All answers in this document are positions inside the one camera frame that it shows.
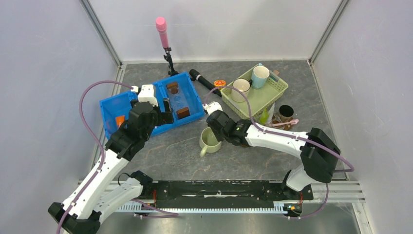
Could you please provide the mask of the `light green mug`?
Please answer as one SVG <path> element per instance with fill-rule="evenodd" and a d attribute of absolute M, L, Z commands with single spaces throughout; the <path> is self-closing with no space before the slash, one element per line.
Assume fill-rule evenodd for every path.
<path fill-rule="evenodd" d="M 220 149 L 222 142 L 216 138 L 212 129 L 207 127 L 203 129 L 200 135 L 199 145 L 201 147 L 200 157 L 204 157 L 206 153 L 217 152 Z"/>

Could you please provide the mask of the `green toothpaste tube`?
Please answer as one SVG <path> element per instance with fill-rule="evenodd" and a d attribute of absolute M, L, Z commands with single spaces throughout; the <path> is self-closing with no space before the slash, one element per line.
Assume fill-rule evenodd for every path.
<path fill-rule="evenodd" d="M 265 125 L 265 123 L 267 122 L 268 116 L 269 116 L 268 110 L 266 108 L 264 108 L 264 110 L 263 110 L 263 112 L 260 116 L 260 120 L 259 120 L 261 125 Z"/>

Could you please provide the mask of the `clear plastic toothbrush holder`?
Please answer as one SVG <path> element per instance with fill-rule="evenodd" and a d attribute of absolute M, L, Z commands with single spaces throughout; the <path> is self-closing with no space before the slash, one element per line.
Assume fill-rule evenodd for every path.
<path fill-rule="evenodd" d="M 287 130 L 291 127 L 291 125 L 284 125 L 284 126 L 278 126 L 278 127 L 274 127 L 272 126 L 272 123 L 281 123 L 280 119 L 279 119 L 279 114 L 274 114 L 273 118 L 272 118 L 272 122 L 270 123 L 270 127 L 272 128 L 277 128 L 277 129 L 281 129 L 281 130 Z"/>

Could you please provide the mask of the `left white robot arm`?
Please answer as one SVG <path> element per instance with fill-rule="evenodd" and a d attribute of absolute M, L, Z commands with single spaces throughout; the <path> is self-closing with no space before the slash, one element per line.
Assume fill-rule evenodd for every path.
<path fill-rule="evenodd" d="M 174 122 L 168 98 L 163 99 L 164 112 L 158 103 L 133 100 L 129 117 L 106 143 L 100 160 L 78 188 L 62 203 L 54 202 L 49 214 L 58 223 L 56 233 L 95 234 L 100 225 L 129 200 L 152 195 L 152 179 L 137 171 L 125 183 L 103 195 L 111 180 L 144 147 L 154 128 Z"/>

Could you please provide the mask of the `black mug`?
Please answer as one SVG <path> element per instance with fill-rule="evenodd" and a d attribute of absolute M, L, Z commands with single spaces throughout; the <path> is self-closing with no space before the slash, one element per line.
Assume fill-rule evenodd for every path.
<path fill-rule="evenodd" d="M 293 119 L 294 109 L 289 105 L 279 107 L 279 119 L 282 123 L 290 122 Z"/>

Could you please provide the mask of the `orange toothpaste tube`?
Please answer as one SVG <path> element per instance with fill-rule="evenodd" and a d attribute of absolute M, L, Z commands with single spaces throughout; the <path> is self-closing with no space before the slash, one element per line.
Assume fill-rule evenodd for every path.
<path fill-rule="evenodd" d="M 124 121 L 125 121 L 125 116 L 124 116 L 124 115 L 117 116 L 117 117 L 115 118 L 115 122 L 116 122 L 116 125 L 117 125 L 118 128 L 122 125 L 122 123 L 123 123 Z"/>

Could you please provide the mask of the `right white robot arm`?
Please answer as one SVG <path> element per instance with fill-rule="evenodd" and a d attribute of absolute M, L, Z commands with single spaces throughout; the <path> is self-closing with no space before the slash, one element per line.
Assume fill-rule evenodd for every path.
<path fill-rule="evenodd" d="M 299 158 L 300 166 L 288 172 L 281 186 L 282 195 L 288 199 L 294 199 L 313 182 L 332 180 L 340 150 L 321 129 L 312 128 L 310 132 L 268 129 L 248 119 L 235 122 L 221 110 L 209 111 L 206 122 L 219 141 L 268 148 Z"/>

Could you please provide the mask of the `brown oval wooden tray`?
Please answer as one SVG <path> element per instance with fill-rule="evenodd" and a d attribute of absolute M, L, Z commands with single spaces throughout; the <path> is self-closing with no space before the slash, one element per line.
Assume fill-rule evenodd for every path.
<path fill-rule="evenodd" d="M 297 119 L 293 117 L 286 117 L 282 114 L 274 114 L 271 120 L 273 128 L 289 131 L 295 124 L 298 123 Z"/>

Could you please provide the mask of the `white toothpaste tube red cap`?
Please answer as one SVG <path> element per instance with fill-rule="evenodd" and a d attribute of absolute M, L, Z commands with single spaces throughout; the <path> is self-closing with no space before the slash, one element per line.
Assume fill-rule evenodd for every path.
<path fill-rule="evenodd" d="M 268 118 L 266 120 L 266 124 L 270 124 L 272 122 L 273 114 L 275 109 L 275 103 L 268 109 Z"/>

